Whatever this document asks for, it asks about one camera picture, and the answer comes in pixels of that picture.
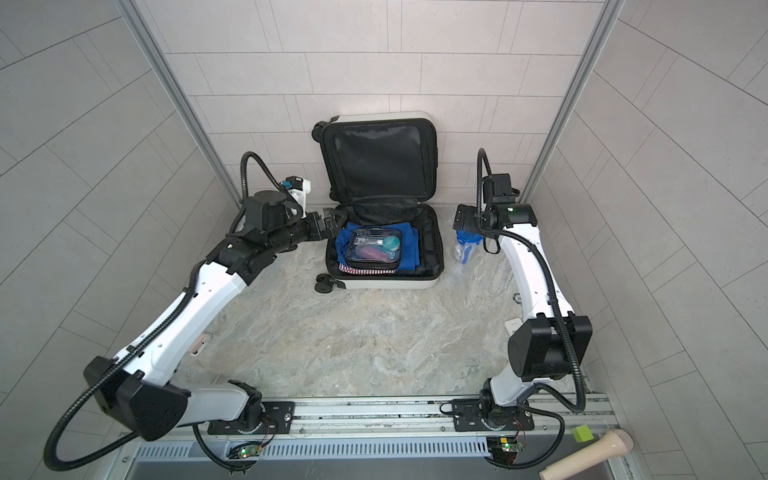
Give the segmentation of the blue lid plastic cup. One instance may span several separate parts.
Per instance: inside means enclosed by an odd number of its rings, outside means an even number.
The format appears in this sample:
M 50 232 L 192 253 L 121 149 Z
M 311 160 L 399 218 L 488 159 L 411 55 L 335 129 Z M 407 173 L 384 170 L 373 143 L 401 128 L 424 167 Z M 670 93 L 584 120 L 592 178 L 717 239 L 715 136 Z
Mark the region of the blue lid plastic cup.
M 454 256 L 460 264 L 464 265 L 471 259 L 472 252 L 482 243 L 483 236 L 465 230 L 458 230 L 456 232 L 456 240 Z

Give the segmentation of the blue shirt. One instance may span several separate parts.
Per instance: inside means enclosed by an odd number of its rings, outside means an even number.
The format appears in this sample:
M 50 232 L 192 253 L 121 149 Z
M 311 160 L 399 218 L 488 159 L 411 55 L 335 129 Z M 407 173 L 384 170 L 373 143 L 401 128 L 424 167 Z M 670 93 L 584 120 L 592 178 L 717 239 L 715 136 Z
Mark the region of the blue shirt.
M 410 223 L 398 223 L 385 226 L 361 226 L 348 222 L 339 232 L 334 240 L 333 246 L 336 250 L 336 260 L 338 264 L 345 264 L 344 253 L 351 235 L 351 231 L 360 227 L 383 227 L 397 229 L 402 234 L 402 257 L 400 265 L 395 269 L 399 272 L 413 272 L 420 265 L 418 248 L 418 231 Z

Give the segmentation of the red white striped cloth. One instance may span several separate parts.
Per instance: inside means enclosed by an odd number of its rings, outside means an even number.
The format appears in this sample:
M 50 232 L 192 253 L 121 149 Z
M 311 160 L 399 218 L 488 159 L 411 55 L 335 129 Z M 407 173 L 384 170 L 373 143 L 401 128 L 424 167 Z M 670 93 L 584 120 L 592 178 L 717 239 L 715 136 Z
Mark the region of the red white striped cloth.
M 392 275 L 396 273 L 395 269 L 384 268 L 356 268 L 345 264 L 339 264 L 338 269 L 340 272 L 349 275 L 357 276 L 371 276 L 371 275 Z

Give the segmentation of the clear toiletry pouch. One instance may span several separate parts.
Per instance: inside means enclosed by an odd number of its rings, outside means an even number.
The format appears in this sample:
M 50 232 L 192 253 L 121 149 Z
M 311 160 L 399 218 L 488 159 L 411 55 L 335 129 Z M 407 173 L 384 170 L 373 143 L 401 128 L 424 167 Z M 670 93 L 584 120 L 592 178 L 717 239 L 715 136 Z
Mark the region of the clear toiletry pouch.
M 395 270 L 401 257 L 401 232 L 383 227 L 353 229 L 344 253 L 347 266 L 368 270 Z

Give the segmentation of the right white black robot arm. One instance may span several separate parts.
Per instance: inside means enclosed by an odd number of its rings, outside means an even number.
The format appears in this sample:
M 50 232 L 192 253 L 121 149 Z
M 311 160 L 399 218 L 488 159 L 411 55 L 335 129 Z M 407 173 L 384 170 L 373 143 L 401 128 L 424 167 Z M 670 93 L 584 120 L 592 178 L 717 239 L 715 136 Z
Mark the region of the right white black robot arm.
M 454 220 L 455 230 L 497 243 L 519 288 L 522 318 L 507 340 L 508 364 L 479 394 L 482 421 L 496 430 L 523 415 L 528 398 L 541 391 L 573 413 L 586 408 L 581 362 L 593 327 L 557 285 L 533 208 L 518 195 L 508 174 L 479 173 L 476 205 L 459 205 Z

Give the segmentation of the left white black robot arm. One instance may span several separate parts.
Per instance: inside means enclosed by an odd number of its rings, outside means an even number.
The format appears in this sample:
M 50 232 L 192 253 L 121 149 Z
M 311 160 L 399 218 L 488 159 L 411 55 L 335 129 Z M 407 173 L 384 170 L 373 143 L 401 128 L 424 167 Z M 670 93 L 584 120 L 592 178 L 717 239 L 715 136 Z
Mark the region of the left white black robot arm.
M 147 441 L 179 426 L 258 417 L 260 394 L 243 382 L 184 389 L 172 385 L 171 377 L 218 313 L 278 254 L 302 242 L 332 239 L 345 223 L 339 210 L 307 212 L 278 191 L 248 198 L 234 232 L 193 268 L 185 291 L 114 357 L 97 357 L 86 367 L 100 408 Z

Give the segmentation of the detached black suitcase wheel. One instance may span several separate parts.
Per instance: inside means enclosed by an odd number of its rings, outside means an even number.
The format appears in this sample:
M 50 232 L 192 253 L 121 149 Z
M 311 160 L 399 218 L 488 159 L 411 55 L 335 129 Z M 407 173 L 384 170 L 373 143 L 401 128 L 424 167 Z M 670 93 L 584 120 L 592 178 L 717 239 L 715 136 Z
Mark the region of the detached black suitcase wheel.
M 343 281 L 335 279 L 329 274 L 319 274 L 315 279 L 314 289 L 321 294 L 331 293 L 335 288 L 345 289 Z

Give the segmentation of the white remote control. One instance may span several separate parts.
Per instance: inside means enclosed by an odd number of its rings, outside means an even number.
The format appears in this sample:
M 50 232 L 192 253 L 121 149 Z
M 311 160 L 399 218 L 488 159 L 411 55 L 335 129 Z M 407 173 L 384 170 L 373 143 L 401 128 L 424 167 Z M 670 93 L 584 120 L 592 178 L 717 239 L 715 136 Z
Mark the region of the white remote control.
M 512 336 L 521 326 L 523 322 L 520 318 L 513 318 L 504 322 L 504 328 L 509 336 Z

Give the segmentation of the open black white suitcase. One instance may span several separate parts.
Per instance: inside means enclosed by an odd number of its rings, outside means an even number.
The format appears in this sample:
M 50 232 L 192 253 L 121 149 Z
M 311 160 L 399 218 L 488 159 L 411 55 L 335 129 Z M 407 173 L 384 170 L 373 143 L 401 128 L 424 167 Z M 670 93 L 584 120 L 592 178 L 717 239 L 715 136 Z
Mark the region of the open black white suitcase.
M 438 217 L 428 201 L 435 195 L 438 138 L 420 111 L 336 116 L 320 121 L 311 136 L 321 149 L 330 182 L 329 197 L 361 227 L 408 223 L 416 230 L 418 265 L 412 271 L 351 274 L 342 270 L 342 251 L 331 239 L 325 266 L 344 289 L 427 289 L 445 266 Z

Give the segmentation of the pink small device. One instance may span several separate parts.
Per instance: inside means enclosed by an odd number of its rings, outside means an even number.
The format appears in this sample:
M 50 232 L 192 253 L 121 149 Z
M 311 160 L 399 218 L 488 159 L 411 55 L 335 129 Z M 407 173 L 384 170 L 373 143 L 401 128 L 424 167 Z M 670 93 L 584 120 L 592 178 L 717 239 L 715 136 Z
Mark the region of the pink small device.
M 208 343 L 211 341 L 211 334 L 208 332 L 202 332 L 196 340 L 192 343 L 192 345 L 188 349 L 188 354 L 190 356 L 196 357 L 198 356 L 201 351 L 208 345 Z

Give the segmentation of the left circuit board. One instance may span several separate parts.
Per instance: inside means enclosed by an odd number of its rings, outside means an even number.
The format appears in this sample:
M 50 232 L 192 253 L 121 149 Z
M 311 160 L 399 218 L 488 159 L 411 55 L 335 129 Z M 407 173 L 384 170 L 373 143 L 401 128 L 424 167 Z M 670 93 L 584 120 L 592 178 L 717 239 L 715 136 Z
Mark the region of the left circuit board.
M 263 446 L 259 442 L 247 442 L 240 445 L 233 446 L 228 454 L 227 458 L 230 460 L 247 460 L 251 458 L 257 458 L 261 455 Z

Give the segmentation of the circuit board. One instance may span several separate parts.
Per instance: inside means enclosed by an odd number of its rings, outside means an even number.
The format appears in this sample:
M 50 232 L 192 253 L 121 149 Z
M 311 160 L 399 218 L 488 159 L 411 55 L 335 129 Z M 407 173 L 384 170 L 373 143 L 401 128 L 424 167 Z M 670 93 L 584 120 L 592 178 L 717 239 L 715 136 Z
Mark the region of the circuit board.
M 259 442 L 247 442 L 240 445 L 233 446 L 228 454 L 227 458 L 230 460 L 247 460 L 251 458 L 257 458 L 261 455 L 263 446 Z
M 492 456 L 516 457 L 526 447 L 526 442 L 517 437 L 487 437 L 486 443 Z

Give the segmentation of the right circuit board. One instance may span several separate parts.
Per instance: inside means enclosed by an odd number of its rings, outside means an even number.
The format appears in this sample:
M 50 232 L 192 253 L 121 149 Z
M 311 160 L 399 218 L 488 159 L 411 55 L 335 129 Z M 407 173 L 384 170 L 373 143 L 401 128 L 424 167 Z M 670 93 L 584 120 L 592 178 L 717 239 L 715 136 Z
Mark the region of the right circuit board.
M 526 442 L 517 437 L 487 437 L 486 443 L 492 456 L 516 457 L 526 447 Z

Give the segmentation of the green sticky note block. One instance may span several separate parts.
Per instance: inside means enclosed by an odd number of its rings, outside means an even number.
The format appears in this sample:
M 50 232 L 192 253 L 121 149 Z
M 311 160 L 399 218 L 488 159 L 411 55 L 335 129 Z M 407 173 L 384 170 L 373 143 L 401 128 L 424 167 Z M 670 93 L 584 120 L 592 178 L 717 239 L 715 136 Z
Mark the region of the green sticky note block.
M 577 443 L 587 443 L 594 440 L 594 434 L 587 425 L 579 425 L 572 428 L 571 435 Z

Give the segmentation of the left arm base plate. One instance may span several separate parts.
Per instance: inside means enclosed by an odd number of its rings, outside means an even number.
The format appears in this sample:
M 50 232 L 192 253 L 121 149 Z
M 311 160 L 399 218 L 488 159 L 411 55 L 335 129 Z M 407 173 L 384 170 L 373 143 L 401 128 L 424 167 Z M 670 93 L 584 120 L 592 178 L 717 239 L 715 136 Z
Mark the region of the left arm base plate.
M 249 405 L 232 421 L 213 421 L 207 427 L 209 435 L 288 434 L 296 404 L 289 401 L 262 401 L 259 407 Z

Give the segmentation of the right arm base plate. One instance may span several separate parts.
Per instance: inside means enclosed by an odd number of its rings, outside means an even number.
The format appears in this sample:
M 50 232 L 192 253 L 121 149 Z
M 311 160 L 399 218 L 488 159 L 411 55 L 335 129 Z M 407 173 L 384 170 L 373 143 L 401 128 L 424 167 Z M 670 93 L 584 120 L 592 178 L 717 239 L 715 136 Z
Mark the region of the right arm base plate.
M 453 399 L 447 405 L 447 415 L 457 432 L 516 432 L 535 428 L 532 417 L 520 407 L 499 407 L 478 397 Z

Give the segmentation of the aluminium mounting rail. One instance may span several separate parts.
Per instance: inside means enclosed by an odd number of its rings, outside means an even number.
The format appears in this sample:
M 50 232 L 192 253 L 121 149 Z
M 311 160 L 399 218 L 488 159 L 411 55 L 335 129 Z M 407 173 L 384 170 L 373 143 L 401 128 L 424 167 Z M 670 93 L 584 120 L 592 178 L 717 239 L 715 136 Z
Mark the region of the aluminium mounting rail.
M 235 413 L 234 404 L 219 393 L 212 401 L 197 405 L 190 403 L 183 414 L 178 414 L 169 407 L 160 408 L 150 420 L 138 419 L 132 430 L 146 441 L 156 441 L 174 432 L 178 428 L 200 425 L 207 432 L 213 421 L 232 421 L 237 419 L 249 405 L 259 407 L 262 401 L 289 401 L 296 404 L 293 421 L 288 434 L 261 435 L 219 435 L 254 437 L 268 439 L 300 438 L 320 436 L 430 436 L 451 434 L 476 435 L 533 435 L 535 433 L 554 433 L 558 423 L 563 421 L 565 428 L 571 430 L 579 425 L 587 425 L 594 432 L 603 432 L 618 425 L 614 409 L 603 394 L 593 394 L 587 398 L 587 406 L 582 413 L 573 413 L 555 399 L 536 394 L 528 398 L 526 411 L 533 419 L 532 431 L 491 431 L 457 432 L 453 420 L 447 415 L 447 403 L 453 399 L 468 399 L 475 395 L 462 396 L 410 396 L 410 397 L 333 397 L 333 398 L 266 398 L 246 401 L 241 413 Z

